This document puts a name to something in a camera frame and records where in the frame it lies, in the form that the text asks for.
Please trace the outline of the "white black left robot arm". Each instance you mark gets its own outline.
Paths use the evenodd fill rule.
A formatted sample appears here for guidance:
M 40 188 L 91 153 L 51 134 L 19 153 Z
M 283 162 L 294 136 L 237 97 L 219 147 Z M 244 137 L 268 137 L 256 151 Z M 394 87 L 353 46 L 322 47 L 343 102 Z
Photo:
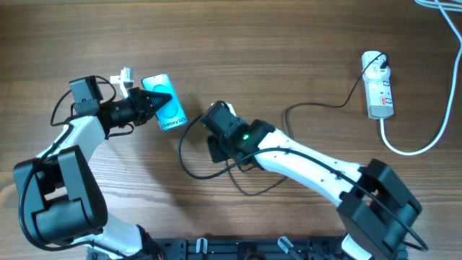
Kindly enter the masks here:
M 113 137 L 112 128 L 145 124 L 172 96 L 132 87 L 121 100 L 104 100 L 99 84 L 106 81 L 97 75 L 71 81 L 74 115 L 60 123 L 49 148 L 15 165 L 19 226 L 44 251 L 86 246 L 109 259 L 163 259 L 144 228 L 109 214 L 88 162 Z

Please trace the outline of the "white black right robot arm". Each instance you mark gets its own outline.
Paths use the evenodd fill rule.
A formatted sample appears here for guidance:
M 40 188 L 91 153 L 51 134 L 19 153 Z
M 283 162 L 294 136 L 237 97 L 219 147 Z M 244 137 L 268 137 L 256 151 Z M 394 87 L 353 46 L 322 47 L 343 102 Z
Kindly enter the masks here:
M 245 122 L 232 106 L 212 104 L 200 117 L 209 149 L 244 165 L 282 174 L 336 206 L 346 228 L 340 251 L 350 259 L 401 259 L 422 206 L 386 163 L 345 162 L 306 147 L 273 125 Z

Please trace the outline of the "white power strip socket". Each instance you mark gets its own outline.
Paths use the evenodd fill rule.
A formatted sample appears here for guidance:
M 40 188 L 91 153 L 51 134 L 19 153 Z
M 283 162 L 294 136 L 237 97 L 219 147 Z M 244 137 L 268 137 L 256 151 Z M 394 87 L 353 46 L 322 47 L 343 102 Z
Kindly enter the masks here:
M 362 68 L 368 117 L 377 120 L 391 117 L 394 111 L 388 55 L 366 51 L 362 54 Z

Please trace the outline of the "black mounting rail base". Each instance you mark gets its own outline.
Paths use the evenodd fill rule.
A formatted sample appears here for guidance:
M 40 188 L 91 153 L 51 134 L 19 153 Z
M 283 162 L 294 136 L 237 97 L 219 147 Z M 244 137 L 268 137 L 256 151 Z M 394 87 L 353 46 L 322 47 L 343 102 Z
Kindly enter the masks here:
M 291 239 L 197 240 L 157 239 L 160 253 L 141 259 L 163 260 L 245 260 L 245 259 L 347 259 L 340 249 L 341 236 Z

